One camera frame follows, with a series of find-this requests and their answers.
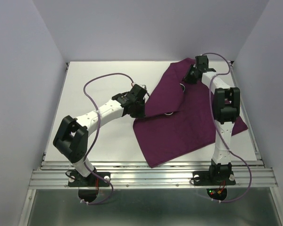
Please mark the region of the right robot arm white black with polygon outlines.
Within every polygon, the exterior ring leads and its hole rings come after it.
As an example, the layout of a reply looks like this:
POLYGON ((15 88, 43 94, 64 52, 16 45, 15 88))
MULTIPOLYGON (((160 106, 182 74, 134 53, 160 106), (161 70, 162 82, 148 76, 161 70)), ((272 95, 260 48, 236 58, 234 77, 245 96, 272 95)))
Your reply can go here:
POLYGON ((201 82, 209 89, 210 112, 216 128, 215 149, 207 171, 193 172, 196 186, 235 185, 230 157, 232 130, 240 116, 240 89, 224 82, 215 69, 209 67, 206 55, 195 57, 183 81, 201 82))

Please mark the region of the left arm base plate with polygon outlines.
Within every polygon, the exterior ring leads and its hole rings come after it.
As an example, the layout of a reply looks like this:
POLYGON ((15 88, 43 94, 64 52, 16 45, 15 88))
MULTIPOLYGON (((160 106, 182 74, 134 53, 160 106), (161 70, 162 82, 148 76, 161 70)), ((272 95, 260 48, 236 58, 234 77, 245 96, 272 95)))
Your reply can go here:
POLYGON ((65 175, 68 177, 69 187, 109 187, 107 182, 104 182, 93 174, 85 178, 76 170, 68 170, 65 172, 65 175))

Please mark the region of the purple surgical cloth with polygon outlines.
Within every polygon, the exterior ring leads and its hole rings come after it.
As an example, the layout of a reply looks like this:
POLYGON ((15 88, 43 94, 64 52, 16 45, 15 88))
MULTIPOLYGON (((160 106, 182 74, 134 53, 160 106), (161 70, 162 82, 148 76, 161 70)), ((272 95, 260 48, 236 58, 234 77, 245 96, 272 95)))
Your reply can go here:
POLYGON ((208 87, 183 81, 195 61, 171 63, 145 104, 133 130, 151 168, 215 142, 208 87))

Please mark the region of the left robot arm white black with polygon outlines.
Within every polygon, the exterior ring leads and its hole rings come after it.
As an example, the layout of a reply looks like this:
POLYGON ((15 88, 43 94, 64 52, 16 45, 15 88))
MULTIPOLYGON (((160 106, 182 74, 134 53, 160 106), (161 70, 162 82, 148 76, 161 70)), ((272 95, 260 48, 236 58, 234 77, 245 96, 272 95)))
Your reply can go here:
POLYGON ((134 119, 144 118, 146 95, 145 85, 134 84, 130 91, 114 95, 94 111, 62 119, 53 145, 75 168, 68 174, 69 186, 94 186, 99 182, 96 168, 87 158, 89 136, 92 133, 98 136, 102 126, 126 115, 134 119))

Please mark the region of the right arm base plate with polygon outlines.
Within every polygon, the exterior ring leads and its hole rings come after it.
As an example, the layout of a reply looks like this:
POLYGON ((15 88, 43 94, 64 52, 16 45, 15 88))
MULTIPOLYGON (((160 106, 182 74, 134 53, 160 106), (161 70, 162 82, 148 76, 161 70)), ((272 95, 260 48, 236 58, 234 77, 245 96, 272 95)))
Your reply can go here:
POLYGON ((230 179, 233 174, 210 175, 209 171, 194 171, 190 183, 195 186, 219 186, 225 183, 226 186, 236 185, 235 179, 230 179))

